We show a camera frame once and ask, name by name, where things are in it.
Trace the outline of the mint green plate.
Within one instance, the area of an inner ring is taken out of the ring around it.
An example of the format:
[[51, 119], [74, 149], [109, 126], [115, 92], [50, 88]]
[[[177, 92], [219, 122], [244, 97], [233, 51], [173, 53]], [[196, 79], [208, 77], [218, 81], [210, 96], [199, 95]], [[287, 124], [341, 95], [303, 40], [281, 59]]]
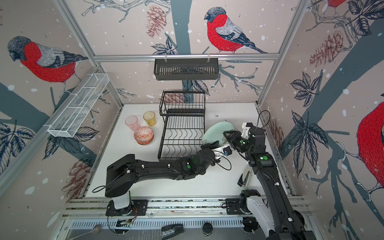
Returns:
[[224, 136], [224, 132], [234, 131], [235, 126], [231, 122], [223, 121], [211, 126], [203, 135], [203, 145], [213, 144], [218, 141], [218, 146], [221, 147], [228, 143]]

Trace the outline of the black wire dish rack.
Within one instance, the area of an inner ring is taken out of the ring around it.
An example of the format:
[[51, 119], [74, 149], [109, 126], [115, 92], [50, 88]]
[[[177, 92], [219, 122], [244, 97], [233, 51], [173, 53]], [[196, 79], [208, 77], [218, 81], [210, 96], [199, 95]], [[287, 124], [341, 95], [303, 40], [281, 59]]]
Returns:
[[164, 91], [160, 116], [164, 128], [158, 152], [160, 162], [194, 155], [203, 144], [206, 94], [195, 91]]

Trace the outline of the blue zigzag patterned bowl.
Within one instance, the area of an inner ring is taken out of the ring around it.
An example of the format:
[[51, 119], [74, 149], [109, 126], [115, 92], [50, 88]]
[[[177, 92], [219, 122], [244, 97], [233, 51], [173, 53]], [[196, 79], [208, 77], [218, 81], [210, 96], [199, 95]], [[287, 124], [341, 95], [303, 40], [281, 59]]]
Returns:
[[149, 144], [153, 140], [153, 138], [154, 132], [149, 127], [141, 127], [134, 132], [134, 139], [140, 145]]

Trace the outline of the yellow plastic cup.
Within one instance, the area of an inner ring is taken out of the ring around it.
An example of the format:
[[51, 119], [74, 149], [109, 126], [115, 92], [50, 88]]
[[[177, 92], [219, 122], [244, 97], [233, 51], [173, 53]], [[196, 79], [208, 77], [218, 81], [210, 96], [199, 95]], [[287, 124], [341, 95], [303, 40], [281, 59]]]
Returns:
[[144, 113], [143, 119], [147, 123], [148, 126], [153, 127], [156, 125], [157, 120], [156, 120], [156, 114], [153, 111], [148, 111]]

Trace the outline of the pink plastic cup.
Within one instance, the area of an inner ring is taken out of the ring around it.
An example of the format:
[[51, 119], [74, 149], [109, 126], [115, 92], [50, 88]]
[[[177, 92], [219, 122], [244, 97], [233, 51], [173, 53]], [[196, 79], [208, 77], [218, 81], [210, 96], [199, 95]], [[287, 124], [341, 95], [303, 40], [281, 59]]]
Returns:
[[135, 132], [137, 129], [141, 127], [139, 119], [136, 116], [129, 116], [128, 118], [126, 118], [125, 124], [133, 132]]

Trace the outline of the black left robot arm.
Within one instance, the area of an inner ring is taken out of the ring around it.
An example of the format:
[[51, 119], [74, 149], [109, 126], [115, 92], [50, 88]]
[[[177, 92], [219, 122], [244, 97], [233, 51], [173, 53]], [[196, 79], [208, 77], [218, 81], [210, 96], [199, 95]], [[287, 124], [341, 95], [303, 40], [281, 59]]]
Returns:
[[128, 154], [107, 167], [105, 197], [113, 200], [126, 195], [133, 184], [146, 180], [189, 180], [204, 175], [220, 162], [209, 145], [194, 155], [170, 162], [146, 162]]

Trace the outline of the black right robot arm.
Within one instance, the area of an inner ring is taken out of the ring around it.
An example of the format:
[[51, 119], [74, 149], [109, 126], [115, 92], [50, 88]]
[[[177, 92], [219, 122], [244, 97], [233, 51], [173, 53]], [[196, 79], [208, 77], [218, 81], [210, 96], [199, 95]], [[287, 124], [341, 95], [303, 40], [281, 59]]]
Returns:
[[231, 148], [244, 154], [249, 166], [261, 183], [268, 204], [265, 205], [258, 191], [242, 191], [242, 209], [256, 218], [268, 240], [314, 240], [312, 231], [307, 231], [284, 191], [278, 167], [266, 151], [265, 130], [251, 126], [248, 136], [239, 131], [226, 131], [224, 137]]

